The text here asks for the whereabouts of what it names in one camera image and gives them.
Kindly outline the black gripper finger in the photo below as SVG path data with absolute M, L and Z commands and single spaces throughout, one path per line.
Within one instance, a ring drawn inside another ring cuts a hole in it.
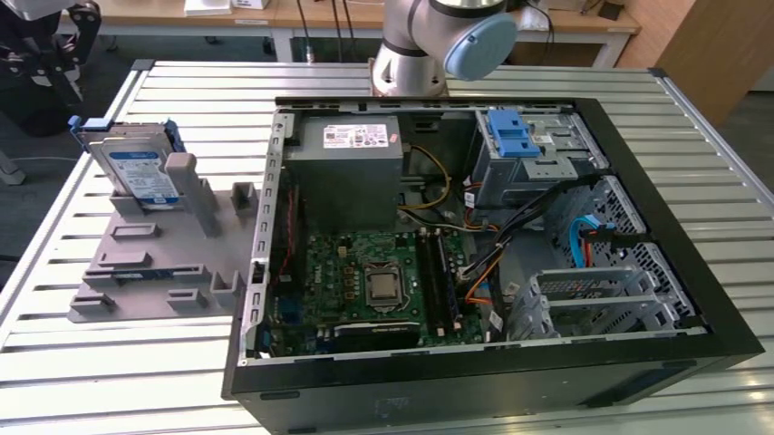
M 76 28 L 76 32 L 64 43 L 64 64 L 70 71 L 86 62 L 101 26 L 101 12 L 94 1 L 84 1 L 65 11 Z

